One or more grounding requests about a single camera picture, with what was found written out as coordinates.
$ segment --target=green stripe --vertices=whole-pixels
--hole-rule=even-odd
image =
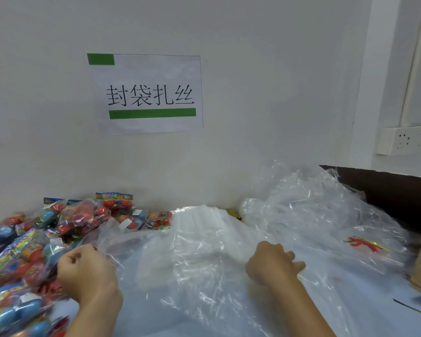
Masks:
[[[187,109],[154,109],[154,110],[109,110],[111,119],[129,118],[163,118],[163,117],[195,117],[196,108]]]
[[[115,65],[113,54],[88,53],[89,65]]]

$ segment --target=forearm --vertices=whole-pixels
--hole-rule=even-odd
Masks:
[[[112,295],[97,295],[88,303],[79,306],[78,314],[65,337],[110,337],[112,336],[121,299]]]
[[[268,287],[292,337],[336,337],[296,277],[275,278]]]

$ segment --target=power outlet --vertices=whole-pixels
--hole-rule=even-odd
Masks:
[[[411,155],[421,151],[421,126],[382,128],[376,153],[380,155]]]

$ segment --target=sign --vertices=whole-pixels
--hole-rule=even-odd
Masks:
[[[88,53],[104,135],[203,128],[199,56]]]

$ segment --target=chinese character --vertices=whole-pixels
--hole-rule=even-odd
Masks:
[[[159,85],[157,85],[157,88],[154,91],[157,92],[157,96],[154,96],[155,99],[157,98],[157,103],[156,104],[158,104],[158,105],[161,104],[161,96],[162,95],[164,95],[164,97],[165,97],[165,103],[167,105],[173,104],[173,98],[171,99],[171,103],[169,103],[168,100],[167,100],[167,86],[164,85],[164,88],[162,89],[162,88],[159,88]]]
[[[189,89],[189,87],[190,87],[190,85],[187,85],[187,87],[185,88],[185,90],[183,88],[180,91],[181,85],[178,86],[178,89],[174,93],[174,94],[177,94],[178,95],[178,98],[176,98],[176,101],[189,101],[189,100],[192,99],[192,98],[187,98],[190,95],[190,93],[192,92],[192,89]],[[180,102],[180,103],[175,103],[175,104],[195,104],[195,102],[194,101],[189,101],[189,102]]]
[[[107,89],[107,91],[111,92],[111,93],[107,93],[106,95],[111,96],[108,99],[112,101],[112,103],[110,103],[108,105],[120,104],[120,101],[116,101],[116,100],[123,100],[124,103],[122,105],[126,106],[125,92],[128,92],[128,90],[125,90],[124,85],[122,85],[121,91],[117,91],[117,88],[113,88],[112,85],[110,86],[110,88]]]
[[[131,98],[136,98],[135,103],[137,103],[137,106],[140,106],[144,103],[151,105],[152,103],[149,103],[147,100],[148,98],[151,98],[151,91],[150,88],[148,88],[146,85],[139,85],[140,88],[136,89],[137,85],[134,85],[134,87],[132,88],[130,93],[134,93],[134,97],[132,96]],[[136,91],[141,91],[141,93],[139,93],[139,96],[137,96]]]

